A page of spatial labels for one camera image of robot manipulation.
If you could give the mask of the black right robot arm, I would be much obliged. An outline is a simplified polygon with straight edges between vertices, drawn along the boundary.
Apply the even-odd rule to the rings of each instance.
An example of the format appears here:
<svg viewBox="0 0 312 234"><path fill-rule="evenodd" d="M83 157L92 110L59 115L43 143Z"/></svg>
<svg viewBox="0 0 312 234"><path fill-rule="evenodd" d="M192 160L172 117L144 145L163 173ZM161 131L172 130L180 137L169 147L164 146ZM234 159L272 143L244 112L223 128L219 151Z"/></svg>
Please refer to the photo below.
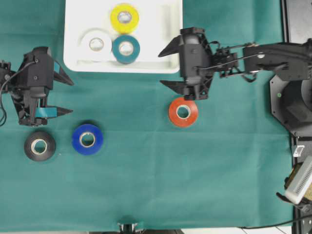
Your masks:
<svg viewBox="0 0 312 234"><path fill-rule="evenodd" d="M220 78L240 75L249 83L261 70L272 71L282 81L300 81L312 78L312 40L305 43L245 43L242 57L232 53L231 46L222 47L218 41L208 41L205 30L184 28L159 53L159 57L178 54L180 76L183 81L162 80L161 83L185 100L208 98L215 73Z"/></svg>

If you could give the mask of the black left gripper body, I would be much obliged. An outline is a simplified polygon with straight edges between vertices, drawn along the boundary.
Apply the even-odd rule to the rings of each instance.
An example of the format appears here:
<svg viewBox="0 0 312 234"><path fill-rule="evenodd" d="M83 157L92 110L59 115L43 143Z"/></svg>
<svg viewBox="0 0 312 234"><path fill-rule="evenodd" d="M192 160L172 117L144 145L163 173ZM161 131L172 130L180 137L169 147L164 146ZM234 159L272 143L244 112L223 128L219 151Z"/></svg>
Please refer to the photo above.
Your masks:
<svg viewBox="0 0 312 234"><path fill-rule="evenodd" d="M36 118L38 107L48 107L48 95L53 90L54 59L49 47L36 47L24 54L17 71L11 63L0 62L0 94L9 94L15 107L19 124L46 125L48 119Z"/></svg>

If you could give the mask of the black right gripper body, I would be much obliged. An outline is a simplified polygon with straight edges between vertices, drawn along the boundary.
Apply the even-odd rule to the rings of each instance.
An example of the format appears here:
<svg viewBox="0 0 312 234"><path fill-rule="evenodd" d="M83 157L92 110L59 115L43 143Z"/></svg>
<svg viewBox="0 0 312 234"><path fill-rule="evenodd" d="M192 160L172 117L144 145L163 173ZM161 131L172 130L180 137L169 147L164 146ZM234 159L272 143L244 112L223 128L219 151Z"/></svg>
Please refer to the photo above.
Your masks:
<svg viewBox="0 0 312 234"><path fill-rule="evenodd" d="M237 53L221 47L213 52L210 44L219 45L219 42L209 42L202 28L184 28L180 33L180 71L184 79L182 95L185 100L207 99L214 73L231 71L237 67Z"/></svg>

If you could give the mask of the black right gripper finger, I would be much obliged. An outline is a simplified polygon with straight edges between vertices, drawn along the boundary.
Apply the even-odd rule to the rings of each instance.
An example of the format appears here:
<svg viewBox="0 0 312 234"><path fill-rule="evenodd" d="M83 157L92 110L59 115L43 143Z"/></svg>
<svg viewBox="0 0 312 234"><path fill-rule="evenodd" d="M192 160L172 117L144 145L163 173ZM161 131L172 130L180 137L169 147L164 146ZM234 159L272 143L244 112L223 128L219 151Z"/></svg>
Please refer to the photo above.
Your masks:
<svg viewBox="0 0 312 234"><path fill-rule="evenodd" d="M179 47L181 43L181 35L173 38L170 43L159 53L158 57L165 57L172 54L177 54L179 52Z"/></svg>
<svg viewBox="0 0 312 234"><path fill-rule="evenodd" d="M166 87L173 90L175 93L180 95L188 95L189 90L185 82L183 81L168 81L168 80L161 80L160 83L165 85Z"/></svg>

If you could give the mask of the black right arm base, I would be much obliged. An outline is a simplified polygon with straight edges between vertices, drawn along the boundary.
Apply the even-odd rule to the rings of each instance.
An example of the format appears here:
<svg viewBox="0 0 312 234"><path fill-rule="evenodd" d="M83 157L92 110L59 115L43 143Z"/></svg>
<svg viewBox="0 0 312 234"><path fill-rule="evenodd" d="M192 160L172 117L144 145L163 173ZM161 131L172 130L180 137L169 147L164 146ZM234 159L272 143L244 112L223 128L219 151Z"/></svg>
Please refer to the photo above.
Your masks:
<svg viewBox="0 0 312 234"><path fill-rule="evenodd" d="M270 80L271 113L294 137L312 136L312 80Z"/></svg>

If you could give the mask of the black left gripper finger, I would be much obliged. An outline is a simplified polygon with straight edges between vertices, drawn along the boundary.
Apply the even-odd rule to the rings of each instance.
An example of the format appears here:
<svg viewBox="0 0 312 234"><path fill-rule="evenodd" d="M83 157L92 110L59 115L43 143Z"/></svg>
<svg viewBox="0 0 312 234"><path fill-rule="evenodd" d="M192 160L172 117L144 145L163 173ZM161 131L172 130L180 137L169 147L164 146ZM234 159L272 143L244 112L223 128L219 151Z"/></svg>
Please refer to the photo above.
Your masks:
<svg viewBox="0 0 312 234"><path fill-rule="evenodd" d="M70 86L74 86L74 82L65 73L65 71L57 61L54 61L54 80Z"/></svg>
<svg viewBox="0 0 312 234"><path fill-rule="evenodd" d="M56 118L62 115L66 115L72 112L73 110L56 107L56 106L38 107L35 112L35 117L49 119L49 118Z"/></svg>

